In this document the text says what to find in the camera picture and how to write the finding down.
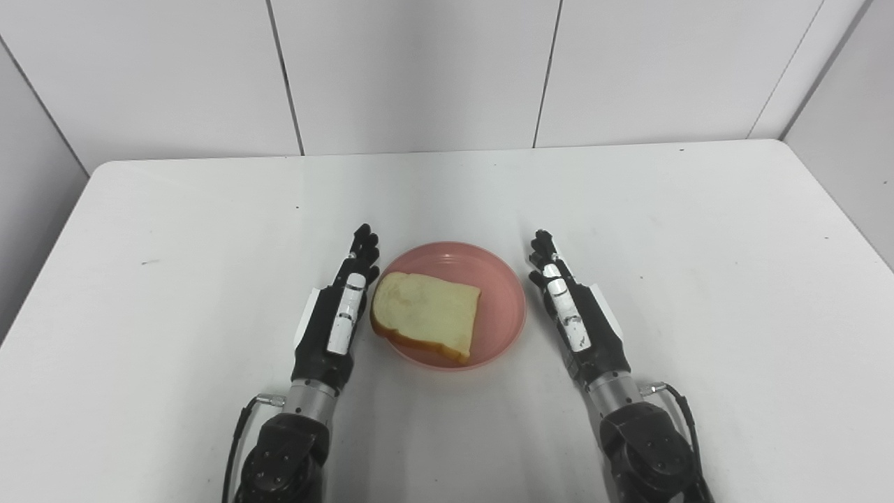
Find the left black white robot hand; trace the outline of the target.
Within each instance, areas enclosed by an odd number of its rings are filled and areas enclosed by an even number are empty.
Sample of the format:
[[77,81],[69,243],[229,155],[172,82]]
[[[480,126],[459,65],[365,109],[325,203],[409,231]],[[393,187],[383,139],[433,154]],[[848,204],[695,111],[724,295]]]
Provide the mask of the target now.
[[351,376],[351,347],[367,308],[368,290],[379,277],[378,235],[368,223],[353,234],[347,257],[329,286],[314,290],[302,315],[291,380],[316,380],[340,392]]

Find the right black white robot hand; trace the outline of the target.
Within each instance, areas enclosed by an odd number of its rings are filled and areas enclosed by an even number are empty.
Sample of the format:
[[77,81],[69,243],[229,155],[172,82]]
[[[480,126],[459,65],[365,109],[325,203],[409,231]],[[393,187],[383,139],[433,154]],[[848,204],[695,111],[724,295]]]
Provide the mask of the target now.
[[531,247],[528,277],[557,328],[572,380],[589,386],[605,374],[630,372],[622,331],[598,287],[575,279],[552,233],[537,230]]

